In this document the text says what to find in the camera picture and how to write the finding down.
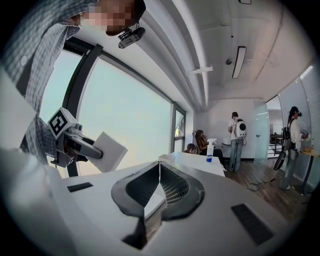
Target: window frame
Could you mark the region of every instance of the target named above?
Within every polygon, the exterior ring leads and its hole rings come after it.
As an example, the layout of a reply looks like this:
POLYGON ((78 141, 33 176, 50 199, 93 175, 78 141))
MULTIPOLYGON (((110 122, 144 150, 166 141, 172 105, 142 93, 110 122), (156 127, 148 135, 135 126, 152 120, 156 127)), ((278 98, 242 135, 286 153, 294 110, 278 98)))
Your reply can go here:
MULTIPOLYGON (((156 87, 151 81, 138 73, 136 70, 134 70, 118 58, 114 57, 113 55, 103 51, 103 47, 99 44, 93 46, 92 44, 87 43, 81 39, 71 37, 69 40, 65 41, 63 49, 65 51, 69 51, 79 55, 83 54, 78 66, 76 67, 70 79, 62 104, 62 107, 69 110, 77 120, 79 118, 81 100, 86 89, 87 82, 92 71, 95 68, 98 59, 102 59, 103 61, 110 63, 111 65, 124 71, 131 77, 137 79, 139 82, 157 93, 163 99, 171 103, 171 130, 168 131, 170 132, 170 145, 168 145, 168 151, 169 153, 174 152, 175 141, 177 140, 182 140, 182 150, 184 150, 186 125, 184 125, 183 136, 180 137, 175 137, 176 129, 174 126, 176 126, 176 111, 183 115, 184 123, 186 123, 186 112, 168 95, 166 95, 162 90, 156 87)), ((76 162, 72 162, 71 164, 69 164, 67 166, 67 170, 69 177, 79 176, 79 166, 76 162)))

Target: bottle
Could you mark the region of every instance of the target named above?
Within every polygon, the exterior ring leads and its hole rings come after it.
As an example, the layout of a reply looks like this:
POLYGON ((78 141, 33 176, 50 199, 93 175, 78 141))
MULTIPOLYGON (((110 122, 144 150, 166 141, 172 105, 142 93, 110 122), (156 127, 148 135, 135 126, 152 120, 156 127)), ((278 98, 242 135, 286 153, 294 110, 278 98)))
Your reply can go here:
POLYGON ((211 163, 212 157, 214 155, 214 148, 215 148, 214 143, 217 144, 216 140, 217 140, 216 138, 210 138, 207 140, 209 142, 209 145, 206 150, 206 161, 209 163, 211 163))

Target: white shirt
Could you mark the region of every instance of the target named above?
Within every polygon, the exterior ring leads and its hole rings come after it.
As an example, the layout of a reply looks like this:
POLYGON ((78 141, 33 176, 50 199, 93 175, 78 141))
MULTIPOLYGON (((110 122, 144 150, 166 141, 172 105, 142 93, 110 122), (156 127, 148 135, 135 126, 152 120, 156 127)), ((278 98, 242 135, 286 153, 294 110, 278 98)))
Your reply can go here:
POLYGON ((299 122, 298 120, 293 120, 290 126, 290 139, 292 143, 295 143, 295 147, 297 149, 298 152, 300 152, 301 150, 301 141, 303 141, 303 139, 301 138, 302 134, 300 133, 300 127, 299 127, 299 122))
POLYGON ((237 127, 237 123, 238 121, 236 119, 231 119, 229 121, 229 125, 228 125, 228 128, 232 127, 232 132, 231 132, 231 140, 236 140, 238 139, 235 135, 235 130, 236 130, 236 127, 237 127))

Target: table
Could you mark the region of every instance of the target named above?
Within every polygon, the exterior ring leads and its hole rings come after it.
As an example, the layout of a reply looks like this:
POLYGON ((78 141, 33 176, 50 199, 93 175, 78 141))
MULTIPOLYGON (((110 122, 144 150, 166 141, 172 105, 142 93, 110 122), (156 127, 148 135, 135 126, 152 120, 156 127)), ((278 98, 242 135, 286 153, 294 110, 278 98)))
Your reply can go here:
POLYGON ((301 154, 310 156, 310 162, 308 165, 308 170, 306 171, 306 175, 305 178, 303 180, 302 185, 296 185, 293 188, 299 192, 301 195, 306 195, 308 192, 306 192, 306 185, 307 185, 307 181, 311 172, 311 167, 314 161, 314 158, 320 158, 320 152, 315 151, 314 149, 308 150, 307 148, 303 151, 301 151, 301 154))
POLYGON ((207 157, 205 155, 183 152, 173 152, 171 155, 175 157, 174 162, 178 165, 192 167, 200 171, 225 177, 224 169, 218 157, 213 156, 212 162, 207 162, 207 157))

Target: plaid shirt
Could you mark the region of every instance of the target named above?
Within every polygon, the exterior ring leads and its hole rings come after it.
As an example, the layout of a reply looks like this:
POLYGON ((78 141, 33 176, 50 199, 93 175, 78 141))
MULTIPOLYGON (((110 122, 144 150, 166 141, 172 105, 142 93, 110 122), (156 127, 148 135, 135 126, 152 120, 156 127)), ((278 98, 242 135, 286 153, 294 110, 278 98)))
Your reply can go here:
POLYGON ((15 85, 24 68, 31 66, 24 97, 36 111, 36 116, 21 147, 44 164, 48 164, 47 156, 57 156, 56 140, 49 126, 39 118, 45 88, 65 40, 80 29, 69 18, 86 11, 89 4, 96 1, 40 0, 15 28, 1 56, 4 69, 15 85))

